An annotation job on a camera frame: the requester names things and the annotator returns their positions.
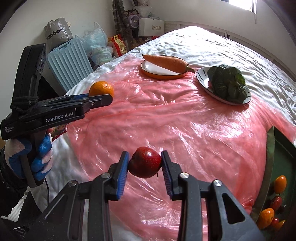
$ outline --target carrot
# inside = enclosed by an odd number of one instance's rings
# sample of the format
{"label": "carrot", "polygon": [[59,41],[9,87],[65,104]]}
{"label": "carrot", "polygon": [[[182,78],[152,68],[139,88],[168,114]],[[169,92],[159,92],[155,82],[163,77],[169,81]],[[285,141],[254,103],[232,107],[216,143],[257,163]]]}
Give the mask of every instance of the carrot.
{"label": "carrot", "polygon": [[156,56],[149,54],[144,54],[143,58],[152,64],[179,74],[183,74],[188,71],[195,73],[195,70],[190,68],[189,64],[185,60],[180,58],[174,58],[171,56]]}

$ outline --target orange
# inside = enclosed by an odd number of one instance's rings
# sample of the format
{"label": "orange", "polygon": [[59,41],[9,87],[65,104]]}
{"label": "orange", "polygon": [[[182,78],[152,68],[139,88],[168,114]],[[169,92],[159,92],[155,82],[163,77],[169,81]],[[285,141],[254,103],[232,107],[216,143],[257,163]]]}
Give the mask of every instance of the orange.
{"label": "orange", "polygon": [[276,194],[280,194],[283,191],[285,191],[287,186],[287,179],[285,176],[279,176],[275,181],[274,181],[274,192]]}
{"label": "orange", "polygon": [[257,220],[257,226],[259,229],[267,228],[274,219],[274,210],[272,208],[264,209]]}
{"label": "orange", "polygon": [[89,96],[105,94],[110,94],[112,97],[114,96],[114,89],[112,85],[106,81],[95,82],[89,89]]}

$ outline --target screw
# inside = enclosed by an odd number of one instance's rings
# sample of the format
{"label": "screw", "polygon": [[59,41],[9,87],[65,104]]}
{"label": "screw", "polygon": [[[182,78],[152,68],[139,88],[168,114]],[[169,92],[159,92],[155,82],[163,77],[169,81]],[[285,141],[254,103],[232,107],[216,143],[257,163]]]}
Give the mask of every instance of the screw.
{"label": "screw", "polygon": [[188,178],[189,177],[189,174],[186,173],[186,172],[181,172],[180,173],[180,177],[185,179],[185,178]]}
{"label": "screw", "polygon": [[220,180],[218,180],[218,179],[214,180],[213,183],[217,187],[220,187],[222,185],[222,182]]}
{"label": "screw", "polygon": [[111,175],[110,175],[110,173],[108,173],[108,172],[104,172],[104,173],[101,175],[101,177],[104,178],[104,179],[107,179],[107,178],[111,177]]}
{"label": "screw", "polygon": [[75,187],[77,185],[77,183],[78,183],[77,181],[71,180],[71,181],[68,182],[68,186],[69,187]]}

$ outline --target orange-rimmed plate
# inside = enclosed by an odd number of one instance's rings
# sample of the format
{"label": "orange-rimmed plate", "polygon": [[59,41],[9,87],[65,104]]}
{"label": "orange-rimmed plate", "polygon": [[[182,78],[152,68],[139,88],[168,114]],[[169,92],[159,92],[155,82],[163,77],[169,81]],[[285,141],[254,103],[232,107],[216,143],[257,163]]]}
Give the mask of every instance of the orange-rimmed plate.
{"label": "orange-rimmed plate", "polygon": [[176,72],[173,72],[168,69],[159,67],[155,64],[152,64],[147,60],[144,60],[141,63],[140,70],[145,75],[158,80],[175,80],[175,79],[183,78],[184,76],[186,76],[186,73],[187,73],[185,72],[182,74],[178,74]]}

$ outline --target plate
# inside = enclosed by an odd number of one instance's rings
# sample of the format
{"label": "plate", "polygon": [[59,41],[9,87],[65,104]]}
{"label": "plate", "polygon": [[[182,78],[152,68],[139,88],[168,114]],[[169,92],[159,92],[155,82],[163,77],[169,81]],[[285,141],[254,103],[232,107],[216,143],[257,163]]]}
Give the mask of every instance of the plate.
{"label": "plate", "polygon": [[200,84],[202,85],[202,87],[205,89],[205,91],[211,95],[212,97],[214,97],[216,100],[219,100],[225,104],[230,104],[230,105],[243,105],[243,104],[247,104],[251,101],[251,92],[247,86],[247,98],[244,100],[243,103],[235,103],[235,102],[231,102],[225,99],[222,99],[221,97],[217,96],[214,94],[213,90],[211,88],[209,88],[209,84],[208,82],[210,81],[210,79],[207,76],[207,71],[209,70],[210,67],[203,67],[200,68],[197,72],[196,72],[196,78],[198,79],[198,81],[200,82]]}
{"label": "plate", "polygon": [[[287,220],[296,203],[296,147],[276,127],[271,127],[267,132],[266,165],[261,188],[252,212],[254,222],[257,221],[262,210],[269,208],[270,201],[276,196],[273,191],[274,180],[284,175],[287,178],[287,187],[281,194],[284,211],[275,212],[275,217],[280,221]],[[266,240],[272,240],[274,230],[268,227],[262,230]]]}
{"label": "plate", "polygon": [[178,74],[176,72],[170,71],[168,69],[159,67],[155,64],[152,64],[148,62],[147,60],[144,60],[141,63],[140,70],[147,76],[158,79],[158,80],[175,80],[179,78],[183,78],[187,72]]}

